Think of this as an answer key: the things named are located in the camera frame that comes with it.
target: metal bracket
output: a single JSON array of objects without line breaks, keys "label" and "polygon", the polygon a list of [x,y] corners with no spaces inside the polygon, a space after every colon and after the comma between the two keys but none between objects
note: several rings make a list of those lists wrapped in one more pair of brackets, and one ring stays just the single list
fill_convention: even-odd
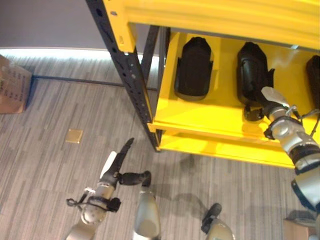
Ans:
[{"label": "metal bracket", "polygon": [[[103,1],[107,9],[108,19],[110,21],[115,41],[120,51],[133,53],[136,48],[136,29],[134,24],[128,22],[125,13],[123,0],[105,0]],[[97,14],[104,15],[104,12],[98,11]]]}]

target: black cable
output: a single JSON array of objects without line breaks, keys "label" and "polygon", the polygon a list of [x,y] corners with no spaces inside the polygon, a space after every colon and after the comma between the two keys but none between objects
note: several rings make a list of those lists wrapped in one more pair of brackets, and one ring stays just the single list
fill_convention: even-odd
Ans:
[{"label": "black cable", "polygon": [[105,211],[105,212],[108,211],[107,208],[104,208],[104,207],[99,206],[99,205],[97,205],[97,204],[93,204],[93,203],[91,203],[91,202],[78,202],[78,201],[74,200],[73,198],[68,198],[68,199],[66,200],[66,204],[67,204],[69,207],[78,207],[81,211],[82,211],[81,205],[91,205],[91,206],[100,208],[100,209],[102,209],[102,210]]},{"label": "black cable", "polygon": [[[115,86],[115,87],[125,87],[121,83],[116,82],[106,82],[106,81],[95,81],[95,80],[87,80],[81,78],[71,78],[71,77],[61,77],[61,76],[42,76],[42,75],[33,75],[34,79],[52,79],[58,81],[68,81],[68,82],[76,82],[76,83],[86,83],[86,84],[99,84],[99,85],[107,85],[107,86]],[[147,87],[149,91],[158,91],[154,87]]]},{"label": "black cable", "polygon": [[319,114],[319,116],[318,116],[318,118],[316,120],[316,123],[315,123],[312,131],[311,131],[311,134],[310,134],[311,137],[313,137],[313,135],[316,133],[316,130],[317,130],[319,122],[320,122],[320,114]]},{"label": "black cable", "polygon": [[297,118],[301,121],[301,124],[303,124],[303,119],[305,119],[305,118],[307,118],[307,117],[309,117],[309,116],[318,114],[318,118],[317,118],[317,120],[316,120],[316,122],[315,122],[315,125],[314,125],[314,127],[313,127],[313,129],[312,129],[312,131],[311,131],[311,133],[310,133],[310,136],[313,137],[313,135],[314,135],[315,132],[317,131],[317,127],[318,127],[318,124],[319,124],[319,121],[320,121],[320,110],[316,108],[316,109],[313,109],[313,110],[311,110],[310,112],[308,112],[308,113],[306,113],[306,114],[303,114],[302,116],[299,116],[299,113],[298,113],[298,112],[296,112],[296,113],[297,113],[297,115],[298,115]]}]

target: gray wall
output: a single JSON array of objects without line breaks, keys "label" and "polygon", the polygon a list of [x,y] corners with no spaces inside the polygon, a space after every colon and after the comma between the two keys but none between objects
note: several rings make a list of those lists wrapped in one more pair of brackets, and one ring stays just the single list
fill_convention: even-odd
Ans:
[{"label": "gray wall", "polygon": [[[137,25],[138,52],[148,29]],[[0,47],[106,48],[85,0],[0,0]]]}]

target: yellow metal shelf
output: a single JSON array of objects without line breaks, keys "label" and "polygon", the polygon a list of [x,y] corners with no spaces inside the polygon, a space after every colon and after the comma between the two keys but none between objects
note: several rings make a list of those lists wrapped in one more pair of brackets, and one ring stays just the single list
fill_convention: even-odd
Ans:
[{"label": "yellow metal shelf", "polygon": [[318,50],[318,0],[104,0],[118,47],[133,52],[130,23],[270,41]]},{"label": "yellow metal shelf", "polygon": [[180,151],[256,164],[294,168],[283,150],[273,147],[260,148],[254,144],[221,140],[211,137],[166,131],[161,138],[161,150]]},{"label": "yellow metal shelf", "polygon": [[[156,114],[153,122],[149,124],[152,132],[155,132],[156,129],[167,131],[161,140],[160,148],[174,150],[174,145],[170,143],[171,139],[178,139],[178,145],[175,149],[177,151],[225,156],[226,158],[248,161],[242,152],[246,153],[250,150],[252,155],[257,156],[257,160],[253,162],[266,163],[266,159],[281,157],[291,166],[291,161],[283,153],[280,144],[264,137],[263,132],[270,124],[266,117],[258,123],[244,120],[244,105],[239,102],[237,97],[236,68],[237,54],[245,41],[201,36],[206,38],[212,52],[213,69],[209,92],[203,100],[195,102],[185,101],[175,95],[174,83],[178,57],[181,57],[184,44],[195,36],[199,35],[171,34]],[[268,68],[275,68],[274,87],[286,97],[290,104],[296,104],[301,114],[314,109],[305,70],[306,63],[313,56],[313,53],[270,44],[260,43],[259,46],[267,56]],[[311,132],[315,123],[316,118],[304,120],[303,124],[308,133]],[[168,133],[179,133],[179,137],[173,137]],[[188,136],[188,141],[184,141],[185,136]],[[201,138],[201,140],[197,139],[192,143],[189,141],[190,136]],[[320,142],[319,126],[314,139],[318,143]],[[232,143],[224,144],[223,141],[231,141]],[[229,155],[212,150],[206,152],[207,150],[202,149],[204,142],[208,142],[209,145],[218,144],[218,146],[221,142],[223,146],[229,146]]]}]

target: shelf hole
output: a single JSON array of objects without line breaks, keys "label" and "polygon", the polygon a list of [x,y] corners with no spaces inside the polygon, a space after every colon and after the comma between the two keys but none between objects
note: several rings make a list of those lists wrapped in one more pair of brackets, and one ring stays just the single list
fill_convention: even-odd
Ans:
[{"label": "shelf hole", "polygon": [[102,17],[102,11],[99,8],[96,9],[96,14],[98,14],[99,17]]}]

